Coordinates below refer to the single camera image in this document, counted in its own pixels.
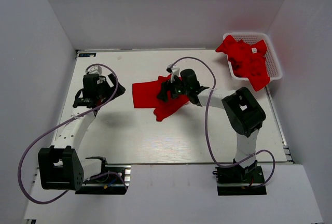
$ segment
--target pile of red clothes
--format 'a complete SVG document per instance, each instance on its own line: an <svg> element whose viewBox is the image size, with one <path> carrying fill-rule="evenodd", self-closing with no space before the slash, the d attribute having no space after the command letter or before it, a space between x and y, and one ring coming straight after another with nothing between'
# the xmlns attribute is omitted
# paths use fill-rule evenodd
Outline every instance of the pile of red clothes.
<svg viewBox="0 0 332 224"><path fill-rule="evenodd" d="M266 51L267 47L263 40L249 45L243 40L236 41L232 36L227 36L216 49L216 52L228 55L234 75L247 77L256 92L270 82L265 66Z"/></svg>
<svg viewBox="0 0 332 224"><path fill-rule="evenodd" d="M154 114L158 122L171 116L179 110L189 99L185 95L180 95L176 99L171 99L170 92L168 92L169 100L164 102L157 99L157 95L161 90L161 83L169 80L168 77L159 76L158 80L134 83L133 84L133 102L134 108L155 108Z"/></svg>

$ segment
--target gray wall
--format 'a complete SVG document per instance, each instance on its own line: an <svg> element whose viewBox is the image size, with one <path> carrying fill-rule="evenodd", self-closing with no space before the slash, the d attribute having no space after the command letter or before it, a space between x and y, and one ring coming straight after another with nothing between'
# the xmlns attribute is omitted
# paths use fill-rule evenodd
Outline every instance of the gray wall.
<svg viewBox="0 0 332 224"><path fill-rule="evenodd" d="M284 0L49 0L75 49L216 47L266 32Z"/></svg>
<svg viewBox="0 0 332 224"><path fill-rule="evenodd" d="M0 0L0 33L0 222L17 224L27 202L17 183L19 159L33 139L56 124L75 51L47 0ZM23 167L28 190L41 145Z"/></svg>
<svg viewBox="0 0 332 224"><path fill-rule="evenodd" d="M332 223L331 20L332 0L286 0L268 32L284 69L271 86L273 100L326 223Z"/></svg>

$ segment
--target laundry basket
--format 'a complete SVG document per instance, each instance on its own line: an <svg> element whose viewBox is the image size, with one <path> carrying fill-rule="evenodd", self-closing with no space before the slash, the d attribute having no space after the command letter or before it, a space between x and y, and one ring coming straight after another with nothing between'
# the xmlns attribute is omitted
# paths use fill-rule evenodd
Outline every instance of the laundry basket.
<svg viewBox="0 0 332 224"><path fill-rule="evenodd" d="M280 64L278 58L276 57L274 48L269 37L264 33L258 32L231 32L226 33L223 38L225 40L226 36L232 36L236 41L243 40L247 44L255 44L260 40L264 40L267 46L267 51L265 53L265 66L268 72L268 76L270 77L270 81L279 80L282 77L282 72L280 68ZM234 75L232 64L228 61L228 66L230 69L231 76L236 80L249 80L246 77L237 77Z"/></svg>

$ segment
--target folded red garment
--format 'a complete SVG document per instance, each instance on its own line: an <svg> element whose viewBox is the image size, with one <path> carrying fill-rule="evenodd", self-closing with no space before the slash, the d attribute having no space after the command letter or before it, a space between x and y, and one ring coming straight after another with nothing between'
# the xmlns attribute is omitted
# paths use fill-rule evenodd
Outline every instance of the folded red garment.
<svg viewBox="0 0 332 224"><path fill-rule="evenodd" d="M180 95L176 99L171 99L168 92L168 102L157 99L157 94L161 90L161 83L170 79L170 76L159 76L158 80L133 84L134 108L155 108L154 114L158 122L171 116L186 104L189 99L185 95Z"/></svg>
<svg viewBox="0 0 332 224"><path fill-rule="evenodd" d="M216 49L216 52L228 55L234 75L247 77L255 91L259 91L270 82L265 66L266 51L267 47L263 40L249 45L243 40L236 41L232 36L227 36Z"/></svg>

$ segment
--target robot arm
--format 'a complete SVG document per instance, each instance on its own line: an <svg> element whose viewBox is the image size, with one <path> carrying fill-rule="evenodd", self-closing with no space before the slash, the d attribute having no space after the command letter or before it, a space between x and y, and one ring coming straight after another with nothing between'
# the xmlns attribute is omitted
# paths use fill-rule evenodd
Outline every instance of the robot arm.
<svg viewBox="0 0 332 224"><path fill-rule="evenodd" d="M108 77L115 85L113 74ZM38 153L41 185L44 189L78 191L85 180L103 172L105 158L92 157L80 160L76 153L98 111L92 111L78 118L75 116L103 104L114 93L115 86L109 86L106 78L101 75L99 66L94 66L86 71L83 86L84 88L79 90L75 96L71 116L75 120L65 125L50 147L42 148ZM119 84L114 98L124 94L125 90Z"/></svg>
<svg viewBox="0 0 332 224"><path fill-rule="evenodd" d="M257 135L266 116L248 88L240 88L230 92L213 91L211 93L208 87L200 86L192 69L181 71L181 79L176 75L173 77L173 81L169 80L161 85L161 91L157 98L166 102L168 100L167 92L170 91L173 99L184 94L193 104L206 106L211 94L209 106L224 109L231 126L237 133L237 152L233 162L236 163L255 154ZM256 166L256 156L252 156L233 168L220 170L220 173L233 170L233 175L244 180Z"/></svg>

